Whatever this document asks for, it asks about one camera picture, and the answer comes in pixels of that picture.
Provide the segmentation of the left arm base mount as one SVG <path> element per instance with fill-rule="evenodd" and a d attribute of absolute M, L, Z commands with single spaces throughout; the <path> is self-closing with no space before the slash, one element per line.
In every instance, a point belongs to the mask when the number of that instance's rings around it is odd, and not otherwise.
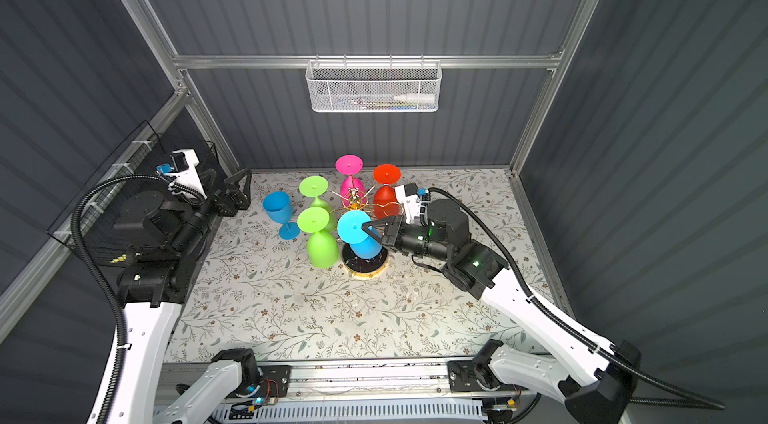
<path fill-rule="evenodd" d="M 252 349 L 234 348 L 218 352 L 212 363 L 233 361 L 241 371 L 238 385 L 228 398 L 282 398 L 287 396 L 292 367 L 260 364 Z"/>

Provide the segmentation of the blue wine glass front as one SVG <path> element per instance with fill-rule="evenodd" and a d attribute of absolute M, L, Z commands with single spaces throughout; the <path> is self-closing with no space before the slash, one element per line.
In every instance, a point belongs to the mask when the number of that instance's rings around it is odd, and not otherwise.
<path fill-rule="evenodd" d="M 370 222 L 370 216 L 363 210 L 350 210 L 341 216 L 337 224 L 340 239 L 362 259 L 374 258 L 382 250 L 382 245 L 368 233 Z"/>

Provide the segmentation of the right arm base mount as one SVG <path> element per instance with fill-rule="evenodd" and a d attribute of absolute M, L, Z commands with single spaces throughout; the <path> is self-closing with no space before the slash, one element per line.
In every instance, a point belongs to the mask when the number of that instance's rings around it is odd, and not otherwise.
<path fill-rule="evenodd" d="M 503 342 L 490 339 L 471 360 L 448 361 L 449 387 L 453 393 L 515 391 L 512 384 L 502 383 L 491 371 L 492 354 Z"/>

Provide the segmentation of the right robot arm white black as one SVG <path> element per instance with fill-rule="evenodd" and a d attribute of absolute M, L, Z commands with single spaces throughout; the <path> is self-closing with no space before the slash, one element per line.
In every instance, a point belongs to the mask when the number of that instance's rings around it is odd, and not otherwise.
<path fill-rule="evenodd" d="M 620 422 L 637 385 L 626 367 L 638 363 L 638 350 L 615 346 L 529 288 L 512 258 L 472 238 L 473 216 L 454 199 L 438 199 L 427 204 L 420 224 L 350 211 L 338 228 L 362 258 L 386 247 L 442 261 L 440 272 L 455 287 L 512 319 L 545 348 L 538 357 L 489 340 L 473 360 L 481 387 L 520 385 L 562 403 L 579 423 Z"/>

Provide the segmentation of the blue wine glass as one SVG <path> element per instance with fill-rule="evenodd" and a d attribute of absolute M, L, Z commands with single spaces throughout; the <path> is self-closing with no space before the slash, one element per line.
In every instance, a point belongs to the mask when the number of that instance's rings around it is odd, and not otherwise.
<path fill-rule="evenodd" d="M 292 240 L 300 234 L 297 223 L 292 220 L 293 207 L 286 192 L 271 192 L 262 200 L 262 206 L 268 217 L 280 225 L 278 234 L 281 239 Z"/>
<path fill-rule="evenodd" d="M 382 250 L 382 245 L 368 233 L 370 222 L 370 216 L 363 210 L 350 210 L 341 216 L 337 224 L 340 239 L 362 259 L 374 258 Z"/>

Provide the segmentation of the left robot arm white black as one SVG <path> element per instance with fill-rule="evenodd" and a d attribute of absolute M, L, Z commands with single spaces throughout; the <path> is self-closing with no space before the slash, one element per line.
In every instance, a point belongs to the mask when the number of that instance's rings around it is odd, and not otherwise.
<path fill-rule="evenodd" d="M 164 355 L 202 266 L 214 221 L 251 204 L 252 172 L 242 169 L 222 184 L 192 186 L 184 173 L 124 175 L 100 182 L 76 205 L 71 218 L 77 254 L 106 297 L 115 321 L 109 360 L 94 402 L 92 423 L 204 422 L 231 394 L 248 396 L 262 375 L 247 349 L 219 352 L 206 374 L 160 416 L 155 396 Z M 130 241 L 125 266 L 111 285 L 82 235 L 91 198 L 131 180 L 157 182 L 128 199 L 115 227 Z"/>

